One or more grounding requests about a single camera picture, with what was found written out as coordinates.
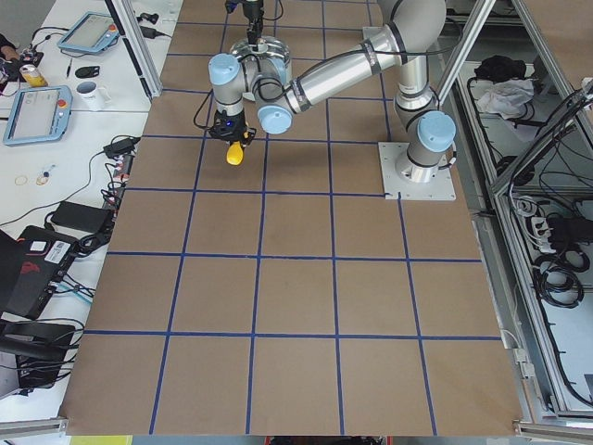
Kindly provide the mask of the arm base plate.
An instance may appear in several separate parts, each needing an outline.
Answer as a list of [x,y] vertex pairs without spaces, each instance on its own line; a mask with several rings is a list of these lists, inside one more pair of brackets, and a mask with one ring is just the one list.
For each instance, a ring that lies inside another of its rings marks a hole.
[[384,196],[411,201],[454,201],[456,193],[447,156],[432,167],[420,167],[408,157],[409,143],[378,144]]

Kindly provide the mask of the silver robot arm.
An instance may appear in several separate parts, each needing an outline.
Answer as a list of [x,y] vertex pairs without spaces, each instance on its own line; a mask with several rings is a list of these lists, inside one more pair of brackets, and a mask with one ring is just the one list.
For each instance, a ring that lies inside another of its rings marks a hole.
[[350,50],[329,57],[295,78],[282,61],[261,52],[243,57],[220,53],[208,63],[216,105],[206,131],[228,145],[227,161],[242,162],[255,137],[244,112],[244,96],[251,94],[260,127],[267,134],[283,134],[293,118],[312,106],[392,67],[399,69],[394,108],[409,137],[397,157],[397,174],[405,181],[426,184],[442,170],[456,127],[438,110],[427,77],[426,58],[441,33],[447,15],[443,1],[382,1],[383,26]]
[[249,47],[258,50],[262,43],[263,22],[276,21],[284,14],[284,6],[280,4],[280,14],[273,18],[265,16],[263,0],[226,0],[224,3],[227,14],[232,14],[241,5],[244,17],[248,20],[246,36]]

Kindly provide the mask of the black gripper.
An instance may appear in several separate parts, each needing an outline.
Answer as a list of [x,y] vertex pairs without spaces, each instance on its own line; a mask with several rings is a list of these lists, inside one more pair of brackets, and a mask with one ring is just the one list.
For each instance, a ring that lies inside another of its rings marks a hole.
[[[259,44],[259,20],[249,21],[246,34],[248,44],[251,47],[257,47]],[[230,145],[239,143],[242,147],[250,145],[256,133],[257,130],[247,124],[244,113],[235,115],[216,113],[213,124],[208,127],[210,137],[228,142]]]

